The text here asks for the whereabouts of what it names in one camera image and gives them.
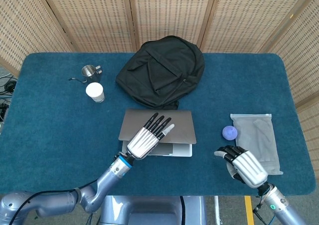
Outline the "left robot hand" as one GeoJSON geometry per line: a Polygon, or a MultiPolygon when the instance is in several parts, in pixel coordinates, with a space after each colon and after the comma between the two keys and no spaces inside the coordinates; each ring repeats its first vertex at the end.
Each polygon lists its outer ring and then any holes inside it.
{"type": "Polygon", "coordinates": [[[135,160],[144,159],[173,128],[169,124],[171,117],[161,115],[158,112],[144,124],[126,146],[126,154],[135,160]]]}

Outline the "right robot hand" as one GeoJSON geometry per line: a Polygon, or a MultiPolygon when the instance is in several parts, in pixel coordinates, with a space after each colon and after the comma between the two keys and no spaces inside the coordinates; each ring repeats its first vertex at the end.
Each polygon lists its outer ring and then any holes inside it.
{"type": "Polygon", "coordinates": [[[220,147],[214,155],[226,161],[227,170],[233,179],[250,188],[257,189],[268,179],[268,173],[256,157],[240,146],[220,147]]]}

